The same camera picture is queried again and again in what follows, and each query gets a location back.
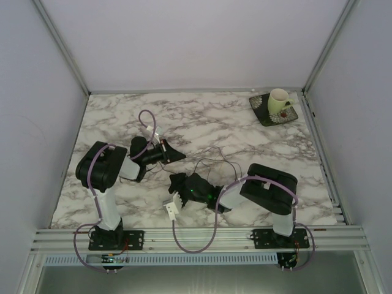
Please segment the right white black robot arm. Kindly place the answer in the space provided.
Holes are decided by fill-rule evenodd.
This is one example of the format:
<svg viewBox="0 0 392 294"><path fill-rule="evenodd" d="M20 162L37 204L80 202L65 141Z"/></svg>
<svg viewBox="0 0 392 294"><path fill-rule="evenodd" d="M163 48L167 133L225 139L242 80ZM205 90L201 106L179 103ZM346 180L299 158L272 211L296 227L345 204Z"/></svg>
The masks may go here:
<svg viewBox="0 0 392 294"><path fill-rule="evenodd" d="M253 163L244 177L226 186L214 186L197 173L170 175L168 192L177 196L180 205L203 203L219 214L249 200L272 214L276 235L288 238L295 227L297 184L298 179L289 173Z"/></svg>

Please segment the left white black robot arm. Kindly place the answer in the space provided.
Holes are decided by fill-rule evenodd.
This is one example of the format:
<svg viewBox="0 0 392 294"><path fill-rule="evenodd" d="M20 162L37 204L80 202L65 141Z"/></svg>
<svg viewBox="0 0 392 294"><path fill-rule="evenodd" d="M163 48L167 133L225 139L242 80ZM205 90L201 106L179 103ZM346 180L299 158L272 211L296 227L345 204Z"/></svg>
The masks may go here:
<svg viewBox="0 0 392 294"><path fill-rule="evenodd" d="M79 161L75 175L83 187L89 189L97 205L100 222L94 226L92 242L99 247L120 246L125 242L123 221L116 208L113 186L120 177L139 183L147 172L147 166L169 164L186 158L172 148L165 139L156 146L148 147L146 138L137 136L131 140L130 150L95 142Z"/></svg>

